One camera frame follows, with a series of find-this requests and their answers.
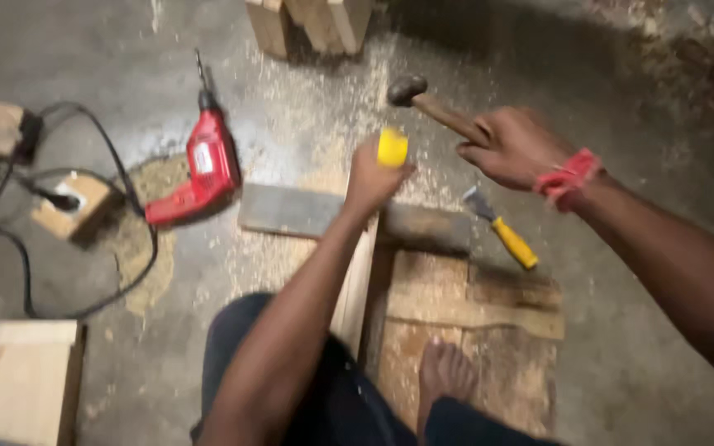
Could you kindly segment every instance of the yellow object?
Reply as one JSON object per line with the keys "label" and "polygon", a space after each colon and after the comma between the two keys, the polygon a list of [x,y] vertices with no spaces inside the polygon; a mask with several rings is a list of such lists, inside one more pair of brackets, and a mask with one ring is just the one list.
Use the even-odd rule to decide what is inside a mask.
{"label": "yellow object", "polygon": [[409,140],[395,128],[383,128],[376,160],[382,166],[401,167],[406,161]]}
{"label": "yellow object", "polygon": [[515,259],[520,261],[522,266],[531,269],[539,263],[539,257],[533,253],[528,244],[525,243],[525,240],[522,240],[513,229],[506,226],[503,222],[503,218],[495,218],[495,221],[492,222],[492,229],[494,229],[497,236],[501,238],[506,249],[509,250]]}

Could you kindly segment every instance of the chisel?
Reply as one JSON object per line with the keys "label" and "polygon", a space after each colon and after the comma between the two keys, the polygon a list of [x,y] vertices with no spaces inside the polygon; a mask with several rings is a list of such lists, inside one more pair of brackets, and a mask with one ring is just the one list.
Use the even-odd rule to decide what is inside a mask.
{"label": "chisel", "polygon": [[503,218],[498,217],[495,210],[486,202],[486,199],[478,188],[473,186],[462,196],[462,201],[465,202],[472,211],[481,218],[486,218],[492,224],[492,229],[498,237],[500,237],[503,245],[509,250],[512,256],[519,261],[522,266],[531,269],[539,263],[539,257],[528,247],[525,240],[517,235],[513,229],[509,228]]}

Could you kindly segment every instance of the knee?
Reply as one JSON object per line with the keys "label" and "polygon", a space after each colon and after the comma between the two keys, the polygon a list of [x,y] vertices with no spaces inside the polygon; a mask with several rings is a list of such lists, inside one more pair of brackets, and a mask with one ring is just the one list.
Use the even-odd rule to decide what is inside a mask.
{"label": "knee", "polygon": [[209,338],[223,331],[249,329],[273,296],[266,292],[250,293],[230,302],[211,321]]}

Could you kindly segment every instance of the foot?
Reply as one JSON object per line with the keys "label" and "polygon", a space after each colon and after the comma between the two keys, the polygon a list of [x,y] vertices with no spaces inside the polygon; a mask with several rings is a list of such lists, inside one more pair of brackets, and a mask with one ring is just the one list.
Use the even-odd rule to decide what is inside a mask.
{"label": "foot", "polygon": [[467,402],[475,390],[478,373],[471,360],[454,344],[440,338],[430,339],[421,358],[421,406],[417,411],[417,435],[420,444],[431,405],[441,397]]}

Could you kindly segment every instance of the person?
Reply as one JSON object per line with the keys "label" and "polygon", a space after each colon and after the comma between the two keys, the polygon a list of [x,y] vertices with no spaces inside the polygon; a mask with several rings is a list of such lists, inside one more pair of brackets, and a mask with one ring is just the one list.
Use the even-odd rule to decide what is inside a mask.
{"label": "person", "polygon": [[[461,157],[502,186],[542,190],[576,213],[714,366],[714,237],[636,197],[602,169],[584,171],[570,187],[543,190],[542,178],[568,173],[575,150],[530,109],[506,107],[476,124],[491,147],[464,143],[456,149]],[[214,319],[197,444],[549,444],[471,408],[475,370],[458,347],[439,339],[428,342],[421,359],[415,438],[329,335],[362,229],[413,172],[378,166],[376,147],[373,139],[355,150],[340,213],[283,289],[234,301]]]}

